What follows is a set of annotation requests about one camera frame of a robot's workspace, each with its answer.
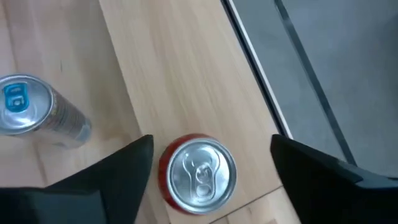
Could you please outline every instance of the can rim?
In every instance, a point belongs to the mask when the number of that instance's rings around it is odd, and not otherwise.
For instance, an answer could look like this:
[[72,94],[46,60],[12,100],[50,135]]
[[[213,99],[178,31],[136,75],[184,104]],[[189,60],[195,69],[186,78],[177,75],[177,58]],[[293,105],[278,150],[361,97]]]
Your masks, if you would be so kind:
[[13,78],[28,78],[28,79],[34,80],[34,81],[40,83],[41,85],[43,85],[50,95],[50,108],[38,122],[36,122],[35,124],[33,124],[31,126],[28,126],[26,128],[21,128],[21,129],[15,129],[15,130],[13,130],[13,132],[10,132],[10,131],[7,132],[7,131],[4,131],[3,128],[0,128],[0,134],[5,134],[5,135],[23,134],[23,133],[26,133],[30,130],[33,130],[33,129],[39,127],[45,121],[45,119],[49,116],[49,114],[51,113],[53,106],[54,106],[54,96],[53,96],[52,92],[50,91],[52,88],[48,83],[46,83],[45,81],[43,81],[33,75],[29,75],[26,73],[15,73],[15,74],[10,74],[10,75],[1,77],[0,84],[7,82],[9,80],[12,80]]
[[[189,144],[193,143],[193,142],[204,142],[204,143],[210,143],[212,145],[216,144],[217,146],[217,150],[220,151],[220,153],[222,153],[222,155],[224,156],[224,158],[227,160],[227,164],[228,164],[228,168],[229,168],[229,183],[228,183],[228,187],[225,190],[224,194],[220,197],[220,200],[218,203],[216,203],[215,206],[211,207],[211,209],[198,209],[198,207],[194,207],[191,206],[189,204],[184,203],[179,196],[175,193],[173,187],[172,187],[172,183],[171,183],[171,168],[172,168],[172,161],[174,161],[174,159],[176,158],[177,154],[184,148],[186,148]],[[228,151],[228,149],[222,145],[220,142],[218,142],[216,139],[214,138],[194,138],[194,139],[190,139],[187,142],[184,142],[183,144],[181,144],[179,147],[176,148],[176,150],[173,152],[172,156],[170,157],[169,160],[169,164],[167,164],[167,171],[166,171],[166,182],[167,182],[167,188],[169,190],[169,193],[171,195],[171,197],[173,198],[174,202],[183,210],[192,213],[192,214],[196,214],[196,215],[204,215],[210,212],[214,212],[215,210],[219,209],[220,207],[222,207],[224,204],[226,204],[228,202],[228,200],[231,198],[235,186],[236,186],[236,164],[235,164],[235,160],[232,157],[231,153]]]

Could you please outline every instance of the white strip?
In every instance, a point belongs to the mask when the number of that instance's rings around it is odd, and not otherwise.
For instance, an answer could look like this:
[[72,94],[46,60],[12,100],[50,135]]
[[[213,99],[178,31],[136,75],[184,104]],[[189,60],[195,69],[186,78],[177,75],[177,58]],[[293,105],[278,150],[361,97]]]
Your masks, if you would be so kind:
[[251,53],[252,53],[252,55],[254,57],[254,60],[256,61],[256,64],[257,64],[257,66],[260,69],[261,76],[264,79],[264,82],[266,83],[266,87],[268,89],[268,92],[269,92],[269,94],[271,96],[272,101],[274,102],[274,105],[275,105],[276,110],[277,110],[277,112],[279,114],[280,120],[282,121],[282,124],[283,124],[283,126],[284,126],[284,128],[286,130],[287,136],[289,138],[293,139],[292,133],[290,132],[289,127],[287,126],[287,123],[286,123],[285,117],[284,117],[284,115],[282,113],[282,110],[280,110],[280,106],[278,104],[278,101],[276,100],[275,94],[272,91],[271,85],[269,84],[269,81],[267,79],[266,73],[264,72],[264,69],[262,69],[262,65],[260,63],[260,60],[259,60],[259,58],[258,58],[258,56],[256,54],[256,51],[254,50],[254,47],[253,47],[253,45],[252,45],[252,43],[250,41],[248,33],[246,32],[246,29],[243,26],[242,20],[239,17],[239,14],[238,14],[238,11],[236,10],[235,4],[234,4],[233,0],[228,0],[228,2],[230,4],[230,6],[232,7],[232,10],[233,10],[233,13],[235,15],[235,18],[238,20],[239,27],[240,27],[240,29],[241,29],[241,31],[243,33],[244,38],[246,39],[246,42],[247,42],[247,44],[248,44],[248,46],[250,48],[250,51],[251,51]]

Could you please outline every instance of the wood grain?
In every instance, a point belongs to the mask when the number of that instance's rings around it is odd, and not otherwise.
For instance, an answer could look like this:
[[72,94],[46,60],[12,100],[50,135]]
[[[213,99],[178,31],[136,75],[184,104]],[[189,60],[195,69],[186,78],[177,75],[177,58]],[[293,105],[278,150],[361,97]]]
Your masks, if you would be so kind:
[[45,186],[138,138],[134,111],[98,0],[1,0],[0,71],[49,82],[93,123],[83,147],[1,137],[1,186]]
[[[277,132],[219,1],[99,0],[142,133],[155,136],[147,186],[157,223],[209,223],[280,186],[269,152]],[[187,133],[225,144],[236,160],[232,199],[207,216],[164,209],[157,161]]]
[[283,187],[212,224],[300,224]]

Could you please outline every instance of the blue pull tab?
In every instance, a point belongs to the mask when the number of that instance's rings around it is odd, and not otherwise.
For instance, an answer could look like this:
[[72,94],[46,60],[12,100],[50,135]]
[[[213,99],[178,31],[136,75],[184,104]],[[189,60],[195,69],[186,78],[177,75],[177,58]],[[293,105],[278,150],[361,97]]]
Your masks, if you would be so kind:
[[6,97],[7,110],[18,113],[26,110],[29,106],[26,83],[15,83],[3,88]]

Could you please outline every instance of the soda can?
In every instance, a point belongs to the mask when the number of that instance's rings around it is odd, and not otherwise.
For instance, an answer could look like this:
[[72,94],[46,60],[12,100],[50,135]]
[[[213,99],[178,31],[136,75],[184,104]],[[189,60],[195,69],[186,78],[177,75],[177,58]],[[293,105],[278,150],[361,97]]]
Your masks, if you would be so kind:
[[222,207],[236,185],[234,159],[220,142],[205,134],[188,134],[162,154],[159,188],[174,209],[205,215]]
[[39,78],[8,75],[0,78],[0,89],[0,134],[65,148],[90,138],[90,120]]

